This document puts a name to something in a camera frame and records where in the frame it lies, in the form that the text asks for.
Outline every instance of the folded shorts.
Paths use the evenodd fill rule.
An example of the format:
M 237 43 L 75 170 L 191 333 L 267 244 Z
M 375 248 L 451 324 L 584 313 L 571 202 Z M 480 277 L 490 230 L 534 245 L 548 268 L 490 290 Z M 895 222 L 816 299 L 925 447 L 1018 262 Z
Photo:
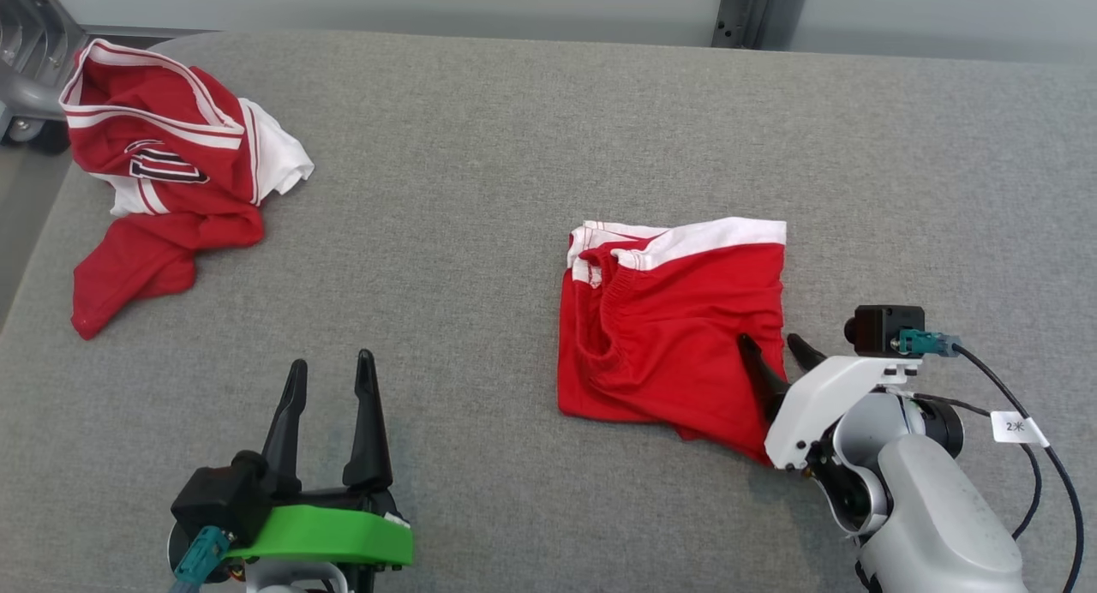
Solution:
M 585 221 L 561 296 L 565 414 L 666 422 L 768 464 L 768 431 L 737 337 L 779 372 L 785 224 L 724 218 L 674 229 Z

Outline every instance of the gray table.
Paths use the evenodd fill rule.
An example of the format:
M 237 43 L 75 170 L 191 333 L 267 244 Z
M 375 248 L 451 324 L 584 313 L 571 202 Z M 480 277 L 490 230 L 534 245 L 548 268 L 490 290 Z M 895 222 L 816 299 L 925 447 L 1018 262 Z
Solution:
M 324 32 L 160 49 L 262 104 L 316 174 L 264 207 L 261 244 L 204 254 L 195 288 L 86 343 L 71 270 L 112 198 L 71 171 L 0 332 L 0 589 L 167 586 L 169 503 L 261 446 L 296 357 L 299 475 L 337 483 L 371 347 L 418 540 L 380 591 L 859 591 L 811 482 L 557 412 L 584 218 L 787 219 L 790 331 L 846 352 L 857 305 L 925 305 L 1011 383 L 1097 522 L 1093 69 Z M 927 366 L 919 389 L 1005 406 L 960 360 Z M 965 420 L 960 463 L 1011 526 L 1025 456 Z M 1073 541 L 1043 463 L 1033 591 L 1061 586 Z

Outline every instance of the white stripe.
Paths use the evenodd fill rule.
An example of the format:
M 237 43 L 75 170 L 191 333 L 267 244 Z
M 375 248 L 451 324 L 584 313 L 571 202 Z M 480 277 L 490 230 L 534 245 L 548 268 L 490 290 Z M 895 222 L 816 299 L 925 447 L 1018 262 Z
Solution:
M 156 125 L 156 127 L 163 128 L 166 132 L 173 134 L 173 136 L 180 137 L 180 139 L 190 140 L 192 144 L 223 149 L 239 149 L 240 147 L 240 137 L 238 136 L 208 136 L 208 134 L 185 132 L 185 129 L 173 127 L 171 124 L 165 124 L 165 122 L 156 119 L 156 116 L 149 116 L 149 114 L 144 114 L 142 112 L 137 112 L 136 110 L 125 110 L 125 112 L 102 112 L 94 114 L 94 116 L 70 116 L 68 124 L 71 128 L 90 128 L 94 127 L 95 124 L 99 124 L 102 121 L 117 116 L 140 117 L 140 119 L 145 119 L 149 124 Z
M 191 168 L 191 171 L 177 171 L 176 169 L 150 167 L 147 159 L 140 159 L 137 163 L 131 162 L 129 172 L 134 176 L 148 176 L 148 179 L 165 183 L 206 183 L 210 180 L 206 174 L 197 171 L 194 167 Z
M 134 156 L 134 159 L 140 160 L 142 163 L 166 163 L 166 164 L 178 164 L 178 167 L 189 167 L 190 166 L 190 163 L 185 162 L 185 160 L 184 160 L 184 162 L 180 163 L 179 160 L 154 159 L 152 156 L 145 155 L 144 151 L 142 151 L 140 155 Z
M 77 69 L 72 77 L 68 80 L 65 89 L 61 90 L 61 96 L 59 102 L 61 109 L 65 110 L 67 117 L 69 117 L 69 125 L 72 125 L 72 117 L 78 116 L 80 113 L 103 113 L 103 112 L 124 112 L 132 113 L 135 116 L 146 117 L 146 119 L 157 119 L 162 122 L 162 124 L 173 125 L 173 127 L 180 127 L 184 132 L 204 132 L 219 134 L 219 136 L 242 136 L 244 128 L 241 125 L 237 124 L 231 116 L 227 116 L 220 109 L 217 109 L 213 104 L 213 99 L 205 89 L 205 85 L 199 81 L 194 73 L 192 73 L 185 66 L 181 66 L 179 62 L 173 61 L 168 57 L 162 57 L 162 55 L 154 53 L 142 53 L 137 49 L 127 49 L 135 52 L 134 54 L 116 54 L 104 46 L 106 42 L 102 39 L 95 39 L 90 46 L 87 46 L 80 54 L 80 58 L 77 62 Z M 203 117 L 211 122 L 211 125 L 206 124 L 190 124 L 190 122 L 183 122 L 180 119 L 171 119 L 171 117 L 158 116 L 158 114 L 152 112 L 143 112 L 139 109 L 131 109 L 131 106 L 118 106 L 110 104 L 79 104 L 80 96 L 83 92 L 83 66 L 88 57 L 92 57 L 94 61 L 100 61 L 101 57 L 106 57 L 111 59 L 113 57 L 121 58 L 140 58 L 140 57 L 154 57 L 156 59 L 147 59 L 146 62 L 140 64 L 144 66 L 161 66 L 165 69 L 171 69 L 181 77 L 185 78 L 191 84 L 192 93 L 194 94 L 195 104 L 199 106 L 200 112 L 202 112 Z M 81 124 L 79 127 L 87 127 L 87 125 Z
M 651 239 L 666 232 L 667 230 L 661 229 L 661 227 L 618 225 L 618 223 L 588 219 L 588 221 L 583 223 L 583 226 L 572 230 L 572 247 L 567 250 L 567 267 L 575 267 L 576 261 L 583 261 L 579 253 L 583 253 L 584 250 L 597 249 L 604 242 L 630 241 L 630 239 L 635 238 Z
M 160 144 L 160 141 L 159 140 L 151 140 L 150 144 Z M 163 149 L 152 149 L 151 147 L 146 147 L 146 148 L 142 149 L 140 152 L 142 152 L 142 156 L 147 156 L 147 157 L 149 157 L 149 159 L 151 159 L 152 156 L 174 156 L 176 159 L 179 157 L 179 155 L 176 155 L 172 151 L 165 151 Z
M 240 116 L 244 117 L 244 128 L 248 132 L 248 155 L 251 156 L 251 203 L 258 206 L 262 197 L 259 195 L 259 162 L 257 152 L 259 151 L 259 145 L 256 144 L 256 127 L 251 124 L 251 107 L 248 106 L 249 100 L 240 98 Z
M 666 262 L 732 246 L 784 244 L 785 225 L 773 219 L 724 218 L 678 226 L 645 250 L 611 250 L 621 267 L 649 272 Z
M 161 144 L 161 142 L 162 141 L 160 139 L 142 139 L 142 140 L 135 140 L 135 141 L 133 141 L 133 144 L 129 144 L 129 145 L 126 146 L 125 151 L 134 151 L 134 149 L 136 149 L 138 147 L 142 147 L 143 145 L 156 145 L 156 144 Z
M 102 38 L 94 39 L 86 47 L 77 64 L 76 73 L 73 73 L 72 79 L 69 81 L 70 84 L 67 84 L 66 89 L 61 92 L 60 104 L 71 106 L 73 112 L 79 112 L 80 109 L 95 109 L 94 105 L 79 105 L 79 95 L 82 89 L 79 92 L 75 90 L 75 85 L 78 84 L 76 81 L 82 79 L 83 65 L 88 58 L 112 66 L 156 66 L 161 69 L 171 70 L 183 77 L 188 84 L 191 85 L 194 103 L 197 105 L 199 112 L 202 113 L 204 119 L 208 122 L 208 128 L 239 128 L 239 124 L 236 124 L 236 121 L 231 116 L 227 116 L 220 109 L 217 109 L 206 87 L 186 66 L 157 53 L 112 45 Z
M 168 214 L 168 207 L 163 206 L 163 203 L 160 202 L 160 197 L 157 197 L 156 187 L 152 186 L 152 182 L 149 182 L 147 179 L 142 179 L 140 186 L 142 191 L 145 191 L 145 199 L 148 202 L 149 206 L 152 207 L 152 210 L 156 212 L 156 214 Z

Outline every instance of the red garment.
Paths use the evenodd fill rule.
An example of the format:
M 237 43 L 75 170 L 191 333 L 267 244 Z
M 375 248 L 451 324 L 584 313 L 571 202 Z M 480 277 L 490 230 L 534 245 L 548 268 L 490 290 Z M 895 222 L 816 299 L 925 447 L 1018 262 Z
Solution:
M 313 171 L 258 104 L 162 55 L 95 39 L 60 102 L 72 159 L 114 186 L 111 214 L 124 217 L 73 272 L 84 339 L 129 300 L 191 287 L 197 250 L 262 239 L 262 198 Z
M 783 221 L 724 218 L 677 229 L 588 221 L 572 233 L 561 296 L 562 412 L 669 422 L 769 464 L 739 358 L 749 334 L 783 372 Z

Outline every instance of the cable label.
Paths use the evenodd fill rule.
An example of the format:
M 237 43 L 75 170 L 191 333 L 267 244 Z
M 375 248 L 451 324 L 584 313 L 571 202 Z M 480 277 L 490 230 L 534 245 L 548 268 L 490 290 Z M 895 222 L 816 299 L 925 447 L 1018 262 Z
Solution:
M 1050 442 L 1031 418 L 1021 418 L 1015 410 L 992 410 L 991 426 L 996 442 L 1034 442 L 1048 447 Z

